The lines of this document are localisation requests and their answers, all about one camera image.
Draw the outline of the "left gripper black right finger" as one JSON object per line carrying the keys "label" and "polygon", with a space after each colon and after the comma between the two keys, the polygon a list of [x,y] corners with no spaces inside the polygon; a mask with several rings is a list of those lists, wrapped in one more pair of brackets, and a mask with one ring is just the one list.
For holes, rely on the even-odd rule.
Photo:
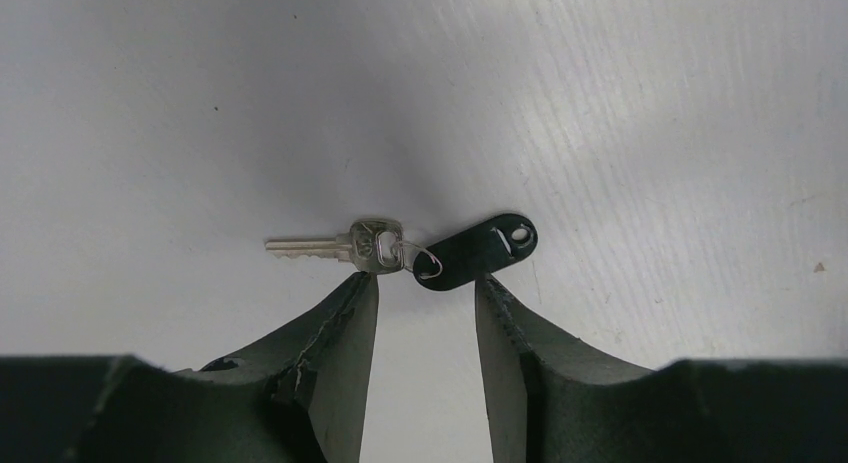
{"label": "left gripper black right finger", "polygon": [[486,276],[475,321],[497,462],[843,462],[843,359],[681,359],[652,370]]}

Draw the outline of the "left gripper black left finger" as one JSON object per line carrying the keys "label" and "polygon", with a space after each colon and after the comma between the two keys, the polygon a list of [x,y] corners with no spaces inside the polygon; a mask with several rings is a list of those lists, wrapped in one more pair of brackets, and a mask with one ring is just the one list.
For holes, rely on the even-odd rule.
{"label": "left gripper black left finger", "polygon": [[356,462],[379,290],[320,303],[198,370],[132,355],[5,356],[5,462]]}

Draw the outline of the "key with black head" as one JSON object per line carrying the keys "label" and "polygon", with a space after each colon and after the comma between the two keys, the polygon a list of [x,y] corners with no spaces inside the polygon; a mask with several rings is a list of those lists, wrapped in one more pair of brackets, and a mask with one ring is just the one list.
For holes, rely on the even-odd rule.
{"label": "key with black head", "polygon": [[265,250],[277,258],[350,263],[374,275],[408,271],[422,287],[446,292],[526,260],[538,243],[539,233],[529,218],[501,213],[429,245],[407,239],[396,220],[363,218],[335,236],[272,238]]}

